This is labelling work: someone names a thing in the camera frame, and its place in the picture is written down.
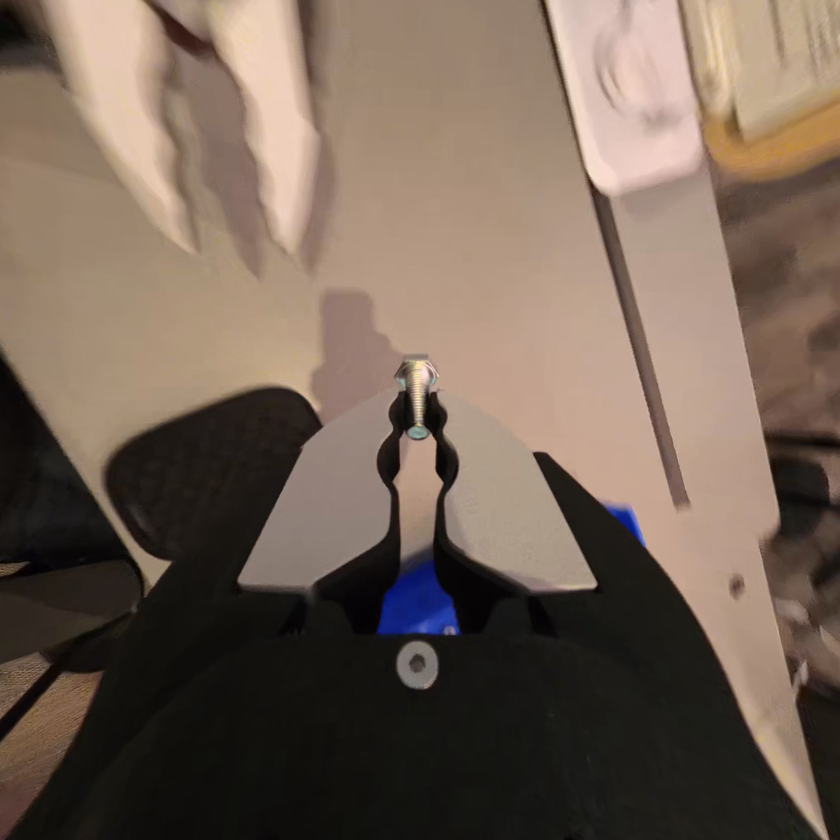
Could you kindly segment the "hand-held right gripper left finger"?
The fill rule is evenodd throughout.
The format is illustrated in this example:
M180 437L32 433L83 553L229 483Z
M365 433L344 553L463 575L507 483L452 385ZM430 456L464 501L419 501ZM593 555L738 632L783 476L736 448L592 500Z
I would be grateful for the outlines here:
M304 444L238 575L243 590L311 594L383 540L392 495L377 458L397 397L394 388L373 396Z

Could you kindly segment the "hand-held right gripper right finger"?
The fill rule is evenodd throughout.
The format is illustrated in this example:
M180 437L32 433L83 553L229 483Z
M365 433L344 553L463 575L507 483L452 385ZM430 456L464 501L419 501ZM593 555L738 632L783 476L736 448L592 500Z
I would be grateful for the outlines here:
M443 478L436 527L480 573L532 595L591 592L597 581L534 453L510 429L439 391Z

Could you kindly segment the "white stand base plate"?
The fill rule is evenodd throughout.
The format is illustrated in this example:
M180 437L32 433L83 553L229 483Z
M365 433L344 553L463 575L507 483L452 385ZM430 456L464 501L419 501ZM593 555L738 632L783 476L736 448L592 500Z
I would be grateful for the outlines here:
M584 168L623 196L692 175L704 158L677 1L548 1Z

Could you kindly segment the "instruction sheet in clear holder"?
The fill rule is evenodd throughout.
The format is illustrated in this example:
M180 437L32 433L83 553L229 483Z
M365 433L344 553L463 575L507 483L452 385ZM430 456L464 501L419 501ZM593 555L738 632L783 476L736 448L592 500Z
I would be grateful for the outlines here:
M682 1L710 119L754 140L838 103L838 1Z

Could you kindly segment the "silver hex bolt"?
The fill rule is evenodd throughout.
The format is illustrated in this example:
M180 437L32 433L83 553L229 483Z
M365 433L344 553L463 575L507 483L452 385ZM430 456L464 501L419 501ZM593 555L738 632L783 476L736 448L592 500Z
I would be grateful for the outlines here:
M405 358L408 358L408 359L426 358L426 359L430 360L429 356L425 353L407 354L403 357L402 362ZM414 441L425 440L430 435L430 431L429 431L429 429L427 427L427 424L426 424L426 413L427 413L428 399L429 399L429 396L430 396L433 388L434 388L434 386L427 393L420 392L420 393L414 393L414 394L407 394L401 388L403 393L406 396L406 403L408 404L408 408L410 409L410 415L411 416L410 416L410 421L408 422L408 425L406 427L405 434L411 440L414 440Z

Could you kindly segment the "blue plastic bin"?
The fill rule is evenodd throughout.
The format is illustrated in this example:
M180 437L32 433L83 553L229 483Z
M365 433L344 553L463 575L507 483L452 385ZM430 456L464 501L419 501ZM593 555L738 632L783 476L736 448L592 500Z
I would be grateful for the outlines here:
M494 598L531 592L577 592L594 581L562 510L550 493L519 507L508 523L481 530L477 510L445 503L447 525L437 528L434 558L402 572L383 602L379 634L456 635L469 624L457 610Z

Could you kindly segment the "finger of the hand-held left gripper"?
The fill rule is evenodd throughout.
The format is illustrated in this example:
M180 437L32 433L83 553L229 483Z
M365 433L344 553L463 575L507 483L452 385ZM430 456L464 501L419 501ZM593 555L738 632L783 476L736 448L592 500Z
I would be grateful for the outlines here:
M48 1L43 8L70 94L94 140L152 224L195 253L179 154L164 116L172 56L158 15L142 1Z
M269 233L299 258L321 158L299 3L210 2L208 24L244 103L245 140Z

